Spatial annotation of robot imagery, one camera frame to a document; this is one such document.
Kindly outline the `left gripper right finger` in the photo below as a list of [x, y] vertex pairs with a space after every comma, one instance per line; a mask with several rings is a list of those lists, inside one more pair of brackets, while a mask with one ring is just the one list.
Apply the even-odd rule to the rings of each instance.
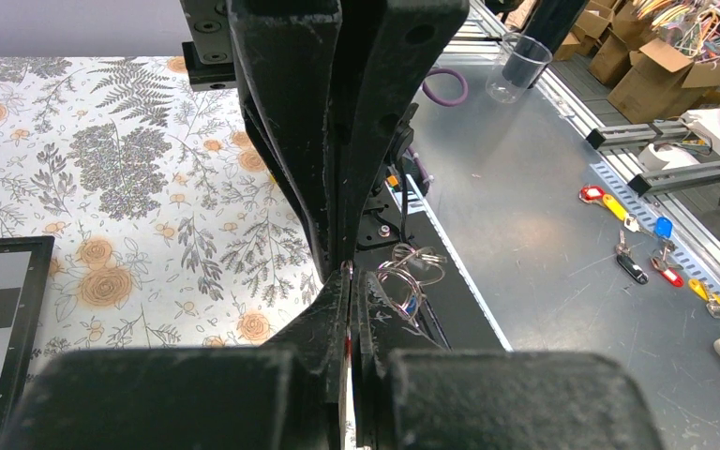
[[446, 350], [365, 271], [352, 281], [356, 443], [369, 449], [659, 449], [638, 384], [588, 352]]

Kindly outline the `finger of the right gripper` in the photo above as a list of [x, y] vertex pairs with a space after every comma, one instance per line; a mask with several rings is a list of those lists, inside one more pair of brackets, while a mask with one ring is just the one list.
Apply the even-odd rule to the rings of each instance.
[[337, 46], [337, 259], [353, 257], [387, 148], [466, 1], [344, 1]]
[[232, 40], [273, 160], [321, 279], [338, 266], [329, 106], [338, 1], [231, 1]]

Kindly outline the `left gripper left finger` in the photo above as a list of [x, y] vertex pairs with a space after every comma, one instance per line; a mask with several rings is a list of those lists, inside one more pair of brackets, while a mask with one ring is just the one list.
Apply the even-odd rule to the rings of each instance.
[[3, 449], [340, 449], [351, 276], [260, 346], [66, 352], [32, 381]]

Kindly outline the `clear plastic cup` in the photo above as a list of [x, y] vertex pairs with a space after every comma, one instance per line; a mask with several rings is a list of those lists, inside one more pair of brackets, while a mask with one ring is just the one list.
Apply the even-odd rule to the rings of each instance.
[[552, 58], [550, 49], [538, 40], [504, 34], [487, 78], [487, 93], [501, 103], [517, 102]]

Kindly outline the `black cylindrical flask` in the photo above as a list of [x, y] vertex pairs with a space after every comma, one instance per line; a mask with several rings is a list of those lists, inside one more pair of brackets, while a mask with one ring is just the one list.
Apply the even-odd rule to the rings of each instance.
[[554, 56], [586, 5], [584, 0], [537, 1], [531, 19], [520, 34], [543, 43]]

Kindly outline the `floral patterned mat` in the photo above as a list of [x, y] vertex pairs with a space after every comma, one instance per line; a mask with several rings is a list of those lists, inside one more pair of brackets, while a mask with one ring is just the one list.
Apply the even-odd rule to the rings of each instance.
[[31, 350], [259, 345], [322, 284], [233, 90], [181, 57], [0, 57], [0, 238], [54, 250]]

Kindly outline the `spare red key tag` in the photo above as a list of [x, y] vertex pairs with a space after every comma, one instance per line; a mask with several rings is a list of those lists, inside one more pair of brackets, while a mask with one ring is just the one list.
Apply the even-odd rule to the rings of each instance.
[[603, 205], [603, 199], [606, 192], [599, 186], [586, 185], [578, 193], [578, 198], [586, 204], [599, 204]]

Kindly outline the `cardboard box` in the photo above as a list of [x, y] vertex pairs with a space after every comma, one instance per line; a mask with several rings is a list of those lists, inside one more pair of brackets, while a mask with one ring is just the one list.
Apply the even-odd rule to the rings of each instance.
[[680, 116], [720, 87], [720, 57], [696, 61], [660, 38], [641, 46], [607, 101], [633, 124]]

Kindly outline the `spare yellow key tag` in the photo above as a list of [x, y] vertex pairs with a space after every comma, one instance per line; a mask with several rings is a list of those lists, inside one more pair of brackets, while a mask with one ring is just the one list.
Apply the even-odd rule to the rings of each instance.
[[610, 194], [604, 194], [602, 197], [603, 205], [620, 221], [625, 222], [628, 211], [622, 204]]

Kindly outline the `spare black key tag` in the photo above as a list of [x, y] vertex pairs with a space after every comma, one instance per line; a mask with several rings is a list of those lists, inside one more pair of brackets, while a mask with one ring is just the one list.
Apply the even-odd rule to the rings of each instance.
[[628, 254], [618, 254], [616, 256], [618, 265], [639, 285], [645, 285], [649, 282], [649, 278], [644, 269], [638, 265]]

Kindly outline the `spare blue key tag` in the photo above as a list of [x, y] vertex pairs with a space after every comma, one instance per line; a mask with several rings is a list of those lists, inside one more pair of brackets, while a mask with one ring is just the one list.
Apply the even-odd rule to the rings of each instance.
[[670, 239], [673, 233], [673, 222], [667, 217], [657, 217], [653, 223], [652, 232], [661, 239]]

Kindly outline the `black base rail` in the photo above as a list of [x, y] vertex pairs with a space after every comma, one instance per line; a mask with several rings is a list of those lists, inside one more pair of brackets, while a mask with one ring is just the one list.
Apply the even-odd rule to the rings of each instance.
[[428, 311], [419, 317], [422, 324], [445, 342], [446, 349], [511, 352], [512, 345], [413, 180], [408, 181], [405, 220], [401, 201], [401, 187], [387, 182], [368, 197], [355, 263], [364, 269], [376, 266], [392, 256], [397, 244], [419, 250], [423, 258], [443, 256], [445, 261], [433, 268], [424, 261], [410, 265], [427, 295]]

